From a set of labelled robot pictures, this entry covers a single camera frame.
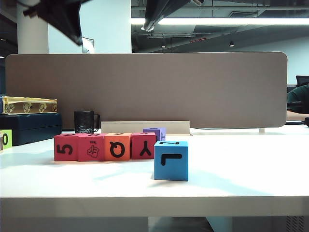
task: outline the blue block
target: blue block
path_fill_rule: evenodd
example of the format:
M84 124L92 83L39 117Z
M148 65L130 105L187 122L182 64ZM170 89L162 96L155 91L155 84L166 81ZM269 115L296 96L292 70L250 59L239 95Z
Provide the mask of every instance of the blue block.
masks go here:
M188 143L157 141L154 146L154 179L188 181Z
M149 128L144 128L143 132L154 132L156 135L156 140L157 141L165 141L165 136L166 136L166 128L165 127L149 127Z

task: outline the white pillar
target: white pillar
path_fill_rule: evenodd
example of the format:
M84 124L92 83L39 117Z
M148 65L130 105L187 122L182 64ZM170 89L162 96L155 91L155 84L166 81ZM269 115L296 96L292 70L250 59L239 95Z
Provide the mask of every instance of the white pillar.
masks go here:
M24 0L23 3L34 5L39 0ZM17 5L17 41L19 54L47 54L47 23L38 17L24 17L26 8Z

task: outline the purple block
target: purple block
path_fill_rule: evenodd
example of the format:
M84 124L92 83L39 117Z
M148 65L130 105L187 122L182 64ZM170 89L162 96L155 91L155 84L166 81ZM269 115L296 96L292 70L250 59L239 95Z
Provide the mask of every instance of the purple block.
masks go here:
M157 141L165 141L166 128L165 127L149 127L144 128L143 132L154 132Z

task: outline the green shirt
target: green shirt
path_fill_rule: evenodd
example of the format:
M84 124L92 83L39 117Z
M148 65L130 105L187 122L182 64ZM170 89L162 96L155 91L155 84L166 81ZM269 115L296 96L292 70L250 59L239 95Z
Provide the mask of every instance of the green shirt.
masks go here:
M309 85L301 86L288 92L287 102L302 102L302 106L289 106L288 110L296 113L309 114Z

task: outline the mug handle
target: mug handle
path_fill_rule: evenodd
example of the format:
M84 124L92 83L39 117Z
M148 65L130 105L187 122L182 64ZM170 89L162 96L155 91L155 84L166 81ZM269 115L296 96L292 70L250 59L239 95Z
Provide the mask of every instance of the mug handle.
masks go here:
M98 116L98 118L97 118L97 128L95 128L93 130L93 132L97 132L100 128L100 115L94 115L94 116Z

